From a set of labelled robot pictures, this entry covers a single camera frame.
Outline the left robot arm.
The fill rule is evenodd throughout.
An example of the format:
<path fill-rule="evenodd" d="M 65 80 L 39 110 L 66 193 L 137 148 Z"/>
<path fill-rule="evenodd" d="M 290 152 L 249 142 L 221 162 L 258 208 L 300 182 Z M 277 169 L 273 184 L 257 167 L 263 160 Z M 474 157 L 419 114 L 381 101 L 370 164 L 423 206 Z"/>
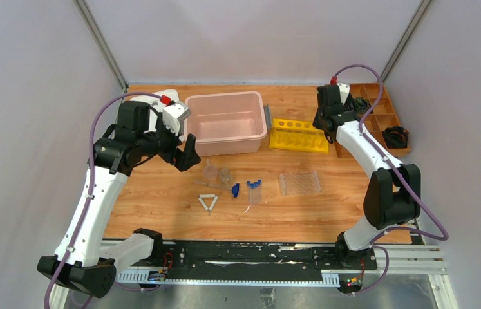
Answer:
<path fill-rule="evenodd" d="M 103 137 L 91 139 L 86 183 L 60 245 L 42 257 L 38 271 L 56 285 L 104 297 L 116 276 L 131 265 L 145 261 L 159 265 L 164 259 L 161 233 L 139 228 L 120 243 L 103 249 L 101 241 L 115 202 L 135 167 L 156 156 L 186 171 L 200 163 L 195 136 L 183 134 L 190 115 L 180 101 L 162 109 L 138 101 L 120 105 L 115 124 Z"/>

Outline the clear syringe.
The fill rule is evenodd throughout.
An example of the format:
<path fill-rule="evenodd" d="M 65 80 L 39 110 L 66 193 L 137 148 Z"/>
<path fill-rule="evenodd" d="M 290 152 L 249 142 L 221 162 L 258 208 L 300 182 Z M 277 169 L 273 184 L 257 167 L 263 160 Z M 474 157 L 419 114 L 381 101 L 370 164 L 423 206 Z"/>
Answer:
<path fill-rule="evenodd" d="M 201 182 L 201 181 L 198 181 L 198 180 L 193 181 L 193 183 L 198 184 L 198 185 L 202 185 L 202 186 L 205 186 L 205 187 L 211 187 L 211 188 L 215 188 L 215 189 L 224 190 L 224 191 L 230 191 L 231 190 L 231 187 L 227 186 L 227 185 Z"/>

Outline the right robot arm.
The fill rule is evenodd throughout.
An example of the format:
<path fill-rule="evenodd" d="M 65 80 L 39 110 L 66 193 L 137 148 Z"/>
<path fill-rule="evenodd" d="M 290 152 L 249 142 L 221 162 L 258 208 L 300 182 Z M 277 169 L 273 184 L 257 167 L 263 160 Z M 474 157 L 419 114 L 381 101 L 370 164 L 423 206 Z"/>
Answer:
<path fill-rule="evenodd" d="M 369 184 L 363 201 L 363 215 L 340 233 L 335 243 L 335 260 L 352 268 L 370 253 L 370 246 L 388 228 L 401 227 L 418 218 L 420 169 L 392 156 L 369 133 L 355 111 L 345 108 L 350 94 L 346 84 L 326 84 L 316 89 L 317 111 L 313 126 L 322 130 L 330 144 L 346 148 L 363 168 Z"/>

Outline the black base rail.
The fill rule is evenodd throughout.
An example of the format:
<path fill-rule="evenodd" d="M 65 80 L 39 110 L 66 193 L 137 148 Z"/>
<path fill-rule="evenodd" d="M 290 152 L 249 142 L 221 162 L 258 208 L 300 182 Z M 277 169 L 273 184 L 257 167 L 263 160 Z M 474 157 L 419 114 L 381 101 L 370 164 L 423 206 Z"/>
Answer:
<path fill-rule="evenodd" d="M 318 287 L 357 292 L 377 269 L 375 253 L 346 259 L 332 243 L 166 241 L 157 262 L 139 261 L 117 275 L 123 284 Z"/>

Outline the rolled black tie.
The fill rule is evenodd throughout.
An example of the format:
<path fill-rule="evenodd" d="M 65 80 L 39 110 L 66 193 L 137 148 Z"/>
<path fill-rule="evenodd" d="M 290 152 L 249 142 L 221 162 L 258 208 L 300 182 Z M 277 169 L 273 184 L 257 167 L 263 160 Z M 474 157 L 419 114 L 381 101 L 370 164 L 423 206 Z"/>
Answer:
<path fill-rule="evenodd" d="M 409 134 L 409 131 L 401 126 L 387 127 L 382 132 L 385 144 L 390 149 L 407 148 Z"/>

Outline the clear acrylic tube rack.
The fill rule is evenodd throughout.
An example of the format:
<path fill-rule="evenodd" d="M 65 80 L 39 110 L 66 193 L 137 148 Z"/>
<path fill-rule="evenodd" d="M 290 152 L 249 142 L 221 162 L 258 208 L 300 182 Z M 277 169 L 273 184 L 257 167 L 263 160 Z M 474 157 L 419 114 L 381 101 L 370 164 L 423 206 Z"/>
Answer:
<path fill-rule="evenodd" d="M 278 182 L 282 196 L 315 194 L 321 191 L 317 171 L 281 173 Z"/>

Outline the wooden compartment tray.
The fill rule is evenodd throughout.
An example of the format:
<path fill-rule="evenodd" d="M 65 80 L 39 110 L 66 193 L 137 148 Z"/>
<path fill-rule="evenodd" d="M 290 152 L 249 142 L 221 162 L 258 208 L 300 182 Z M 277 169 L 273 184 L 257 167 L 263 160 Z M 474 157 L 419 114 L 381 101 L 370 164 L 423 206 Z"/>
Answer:
<path fill-rule="evenodd" d="M 356 99 L 361 97 L 365 102 L 372 106 L 379 94 L 379 84 L 376 82 L 349 84 L 349 90 L 352 98 Z M 393 156 L 402 158 L 410 153 L 411 147 L 409 139 L 407 139 L 407 145 L 402 148 L 391 147 L 391 145 L 386 143 L 384 135 L 385 130 L 394 126 L 401 126 L 401 122 L 396 114 L 393 103 L 388 96 L 386 88 L 383 88 L 379 103 L 366 118 L 364 124 L 367 130 L 369 130 L 369 133 L 371 133 L 372 136 Z"/>

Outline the yellow test tube rack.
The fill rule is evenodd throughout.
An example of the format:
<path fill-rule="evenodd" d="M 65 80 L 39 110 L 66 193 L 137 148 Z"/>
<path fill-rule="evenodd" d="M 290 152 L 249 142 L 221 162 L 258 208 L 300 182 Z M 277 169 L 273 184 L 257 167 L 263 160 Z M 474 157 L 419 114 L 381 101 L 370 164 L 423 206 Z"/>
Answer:
<path fill-rule="evenodd" d="M 329 153 L 329 143 L 322 130 L 311 122 L 275 118 L 269 137 L 269 148 L 309 153 Z"/>

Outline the pink plastic bin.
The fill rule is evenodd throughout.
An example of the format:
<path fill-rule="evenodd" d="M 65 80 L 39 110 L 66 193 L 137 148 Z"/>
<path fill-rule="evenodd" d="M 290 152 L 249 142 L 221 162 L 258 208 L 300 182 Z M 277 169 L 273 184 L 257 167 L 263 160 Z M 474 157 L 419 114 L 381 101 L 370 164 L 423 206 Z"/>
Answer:
<path fill-rule="evenodd" d="M 257 91 L 193 95 L 185 103 L 191 111 L 185 132 L 196 137 L 199 156 L 259 151 L 268 129 Z"/>

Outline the blue clip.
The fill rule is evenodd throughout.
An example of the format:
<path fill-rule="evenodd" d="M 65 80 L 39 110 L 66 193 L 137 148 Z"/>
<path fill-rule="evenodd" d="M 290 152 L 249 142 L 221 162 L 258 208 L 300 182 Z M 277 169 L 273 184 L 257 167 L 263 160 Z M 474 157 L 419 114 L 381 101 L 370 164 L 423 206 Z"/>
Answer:
<path fill-rule="evenodd" d="M 231 187 L 231 194 L 232 194 L 232 197 L 233 198 L 237 198 L 238 195 L 240 193 L 240 184 L 239 183 L 235 183 L 232 187 Z"/>

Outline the rolled green tie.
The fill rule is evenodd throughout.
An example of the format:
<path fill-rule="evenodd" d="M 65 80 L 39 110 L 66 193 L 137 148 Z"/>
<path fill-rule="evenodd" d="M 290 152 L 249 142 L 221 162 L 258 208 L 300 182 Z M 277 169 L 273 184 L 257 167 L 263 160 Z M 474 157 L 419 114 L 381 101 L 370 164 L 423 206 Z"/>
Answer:
<path fill-rule="evenodd" d="M 355 97 L 353 102 L 354 111 L 357 114 L 365 114 L 370 108 L 370 103 L 363 97 Z"/>

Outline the white clay triangle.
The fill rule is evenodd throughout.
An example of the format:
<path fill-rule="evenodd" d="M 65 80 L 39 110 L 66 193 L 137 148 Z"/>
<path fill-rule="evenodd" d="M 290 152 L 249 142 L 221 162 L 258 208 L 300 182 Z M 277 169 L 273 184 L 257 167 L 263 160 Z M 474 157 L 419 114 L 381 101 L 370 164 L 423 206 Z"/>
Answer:
<path fill-rule="evenodd" d="M 212 210 L 214 209 L 214 206 L 218 201 L 218 196 L 215 194 L 200 194 L 198 197 L 198 201 L 210 216 Z"/>

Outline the small glass flask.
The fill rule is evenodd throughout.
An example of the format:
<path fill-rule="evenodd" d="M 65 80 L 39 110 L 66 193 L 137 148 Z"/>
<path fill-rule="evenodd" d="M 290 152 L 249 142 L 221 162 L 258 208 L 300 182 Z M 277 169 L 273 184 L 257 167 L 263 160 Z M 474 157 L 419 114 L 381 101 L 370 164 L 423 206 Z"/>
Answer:
<path fill-rule="evenodd" d="M 231 173 L 231 170 L 228 169 L 228 168 L 223 168 L 223 169 L 220 170 L 219 178 L 220 178 L 221 183 L 224 184 L 224 185 L 231 186 L 234 183 L 233 175 Z"/>

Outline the blue capped tube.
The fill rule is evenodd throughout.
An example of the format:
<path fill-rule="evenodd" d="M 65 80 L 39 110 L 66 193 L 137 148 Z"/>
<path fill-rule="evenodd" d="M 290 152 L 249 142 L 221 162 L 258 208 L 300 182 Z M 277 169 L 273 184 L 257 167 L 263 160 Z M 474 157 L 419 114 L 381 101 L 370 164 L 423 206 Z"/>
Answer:
<path fill-rule="evenodd" d="M 262 180 L 256 182 L 255 194 L 256 194 L 256 204 L 262 201 Z"/>
<path fill-rule="evenodd" d="M 252 182 L 248 182 L 248 187 L 249 187 L 249 190 L 248 190 L 249 203 L 250 203 L 250 206 L 253 206 L 254 205 L 254 190 L 256 188 L 256 184 L 252 183 Z"/>
<path fill-rule="evenodd" d="M 247 181 L 247 199 L 248 199 L 248 203 L 249 203 L 249 206 L 251 207 L 253 205 L 252 203 L 252 182 L 251 181 Z"/>
<path fill-rule="evenodd" d="M 257 205 L 259 203 L 260 193 L 261 193 L 261 182 L 259 180 L 252 183 L 251 193 L 252 193 L 252 204 Z"/>

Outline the white bin lid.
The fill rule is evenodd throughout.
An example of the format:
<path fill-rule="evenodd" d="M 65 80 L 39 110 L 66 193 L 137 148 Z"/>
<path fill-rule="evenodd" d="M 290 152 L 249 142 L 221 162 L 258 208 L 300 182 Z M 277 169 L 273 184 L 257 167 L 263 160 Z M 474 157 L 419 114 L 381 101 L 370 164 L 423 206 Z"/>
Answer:
<path fill-rule="evenodd" d="M 155 92 L 155 95 L 165 95 L 169 97 L 172 101 L 178 102 L 180 100 L 179 94 L 175 89 L 165 89 L 162 91 Z M 157 111 L 161 112 L 165 108 L 165 104 L 160 102 L 159 99 L 147 96 L 147 95 L 136 95 L 127 98 L 129 101 L 136 101 L 136 102 L 145 102 L 153 106 Z"/>

